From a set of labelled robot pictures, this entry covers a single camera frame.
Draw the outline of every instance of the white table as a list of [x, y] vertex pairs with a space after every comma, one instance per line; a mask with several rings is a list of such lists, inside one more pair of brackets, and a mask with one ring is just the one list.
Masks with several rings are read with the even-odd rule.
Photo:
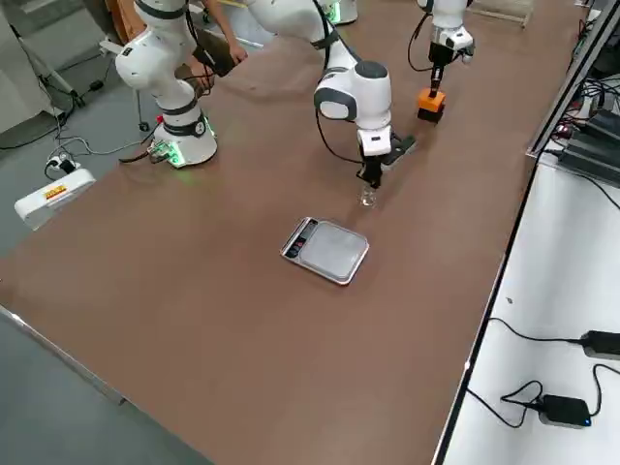
[[[620, 190], [604, 187], [620, 202]], [[539, 337], [620, 332], [620, 211], [595, 186], [539, 167], [491, 316]], [[500, 402], [500, 396], [535, 379], [545, 393], [580, 397], [593, 411], [591, 372], [597, 362], [620, 369], [620, 361], [590, 358], [565, 343], [526, 341], [490, 322], [469, 388], [512, 423], [521, 408]], [[606, 370], [599, 377], [603, 408], [593, 426], [582, 430], [544, 425], [534, 412], [513, 430], [467, 394], [444, 463], [617, 463], [620, 377]]]

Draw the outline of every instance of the brown tabletop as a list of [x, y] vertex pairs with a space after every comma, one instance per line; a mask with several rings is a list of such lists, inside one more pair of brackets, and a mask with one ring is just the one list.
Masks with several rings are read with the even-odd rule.
[[[0, 263], [0, 303], [218, 464], [428, 464], [566, 70], [571, 3], [538, 2], [526, 30], [468, 15], [477, 55], [448, 68], [434, 127], [405, 56], [418, 7], [359, 2], [344, 35], [387, 65], [394, 127], [419, 138], [374, 209], [317, 134], [320, 58], [277, 40], [202, 99], [217, 158], [114, 170]], [[356, 156], [353, 125], [325, 133]], [[309, 215], [368, 237], [351, 286], [279, 257]]]

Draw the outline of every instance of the orange object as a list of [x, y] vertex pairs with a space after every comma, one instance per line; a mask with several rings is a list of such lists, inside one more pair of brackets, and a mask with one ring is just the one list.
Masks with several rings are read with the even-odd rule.
[[430, 88], [423, 89], [418, 94], [418, 107], [434, 113], [440, 112], [444, 108], [444, 100], [446, 94], [443, 92], [437, 92], [435, 97], [430, 96]]

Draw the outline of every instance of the black power adapter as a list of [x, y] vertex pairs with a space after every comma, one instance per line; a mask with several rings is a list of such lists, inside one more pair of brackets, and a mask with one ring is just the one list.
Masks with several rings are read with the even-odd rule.
[[618, 333], [588, 331], [579, 339], [579, 345], [589, 357], [620, 359], [620, 334]]
[[583, 399], [546, 394], [537, 403], [536, 410], [544, 424], [568, 428], [587, 428], [592, 425], [588, 405]]

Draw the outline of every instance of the digital scale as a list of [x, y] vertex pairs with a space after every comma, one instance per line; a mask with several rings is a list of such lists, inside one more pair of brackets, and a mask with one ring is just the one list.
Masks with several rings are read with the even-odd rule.
[[297, 225], [280, 254], [294, 264], [345, 286], [351, 283], [368, 247], [363, 235], [308, 217]]

